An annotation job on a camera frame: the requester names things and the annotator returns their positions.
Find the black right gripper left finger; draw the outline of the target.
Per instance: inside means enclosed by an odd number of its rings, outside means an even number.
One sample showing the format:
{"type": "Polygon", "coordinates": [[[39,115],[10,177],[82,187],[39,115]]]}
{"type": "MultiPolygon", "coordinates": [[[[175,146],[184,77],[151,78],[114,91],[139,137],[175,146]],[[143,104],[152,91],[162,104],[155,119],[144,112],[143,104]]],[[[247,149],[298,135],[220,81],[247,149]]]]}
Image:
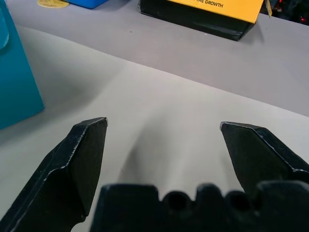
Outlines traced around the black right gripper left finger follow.
{"type": "Polygon", "coordinates": [[[70,232],[90,213],[107,118],[82,121],[52,149],[0,221],[2,232],[70,232]]]}

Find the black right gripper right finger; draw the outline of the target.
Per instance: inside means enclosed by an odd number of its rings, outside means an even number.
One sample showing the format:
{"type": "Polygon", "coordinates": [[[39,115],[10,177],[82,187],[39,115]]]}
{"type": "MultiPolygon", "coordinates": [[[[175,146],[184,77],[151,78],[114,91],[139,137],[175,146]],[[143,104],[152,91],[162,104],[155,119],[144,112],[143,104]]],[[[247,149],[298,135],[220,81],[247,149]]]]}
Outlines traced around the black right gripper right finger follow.
{"type": "Polygon", "coordinates": [[[221,122],[237,179],[249,195],[262,181],[309,181],[309,165],[266,128],[221,122]]]}

